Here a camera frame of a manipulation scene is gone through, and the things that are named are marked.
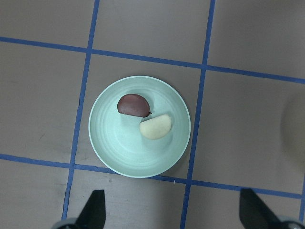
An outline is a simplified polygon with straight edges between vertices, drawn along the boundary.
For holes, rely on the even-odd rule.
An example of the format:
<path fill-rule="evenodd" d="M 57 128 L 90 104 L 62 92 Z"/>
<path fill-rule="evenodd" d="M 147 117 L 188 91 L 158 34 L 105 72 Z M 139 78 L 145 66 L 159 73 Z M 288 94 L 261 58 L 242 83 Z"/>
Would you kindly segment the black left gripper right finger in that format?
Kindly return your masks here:
<path fill-rule="evenodd" d="M 303 229 L 304 224 L 280 219 L 250 188 L 242 188 L 239 196 L 239 219 L 245 229 Z"/>

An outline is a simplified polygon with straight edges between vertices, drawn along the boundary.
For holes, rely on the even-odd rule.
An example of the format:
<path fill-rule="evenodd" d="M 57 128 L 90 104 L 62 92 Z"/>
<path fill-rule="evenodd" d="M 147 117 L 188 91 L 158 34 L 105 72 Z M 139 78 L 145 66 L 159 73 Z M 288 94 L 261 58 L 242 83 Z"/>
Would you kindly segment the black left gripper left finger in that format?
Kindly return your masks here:
<path fill-rule="evenodd" d="M 61 220 L 54 229 L 103 229 L 106 221 L 104 190 L 94 190 L 77 218 Z"/>

